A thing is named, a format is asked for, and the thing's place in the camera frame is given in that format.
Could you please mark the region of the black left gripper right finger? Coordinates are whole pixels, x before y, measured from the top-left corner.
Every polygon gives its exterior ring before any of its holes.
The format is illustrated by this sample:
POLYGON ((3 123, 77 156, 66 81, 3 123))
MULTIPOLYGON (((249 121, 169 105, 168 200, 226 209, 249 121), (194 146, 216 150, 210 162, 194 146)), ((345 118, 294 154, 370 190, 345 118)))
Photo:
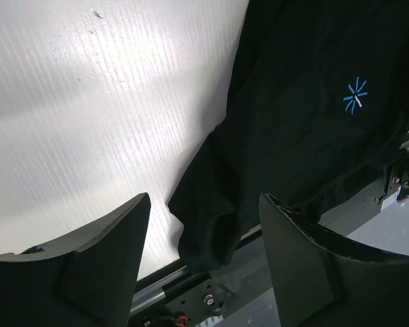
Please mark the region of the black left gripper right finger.
POLYGON ((351 240, 269 194, 259 215, 282 326, 409 326, 409 255, 351 240))

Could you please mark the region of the black t shirt blue logo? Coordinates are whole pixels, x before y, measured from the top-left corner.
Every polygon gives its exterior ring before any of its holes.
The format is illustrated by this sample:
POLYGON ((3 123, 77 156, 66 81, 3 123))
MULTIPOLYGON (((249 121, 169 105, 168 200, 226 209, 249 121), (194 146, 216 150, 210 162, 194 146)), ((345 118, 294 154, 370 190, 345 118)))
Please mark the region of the black t shirt blue logo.
POLYGON ((194 272, 230 263, 269 193, 317 221, 409 131, 409 1, 250 1, 226 116, 168 207, 194 272))

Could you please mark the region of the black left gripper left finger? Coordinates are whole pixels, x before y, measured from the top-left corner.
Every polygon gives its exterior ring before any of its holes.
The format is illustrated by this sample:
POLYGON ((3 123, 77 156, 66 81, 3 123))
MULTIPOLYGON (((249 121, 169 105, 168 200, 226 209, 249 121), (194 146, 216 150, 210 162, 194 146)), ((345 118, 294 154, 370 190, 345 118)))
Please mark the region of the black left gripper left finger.
POLYGON ((139 194, 22 253, 0 255, 0 326, 126 326, 149 223, 139 194))

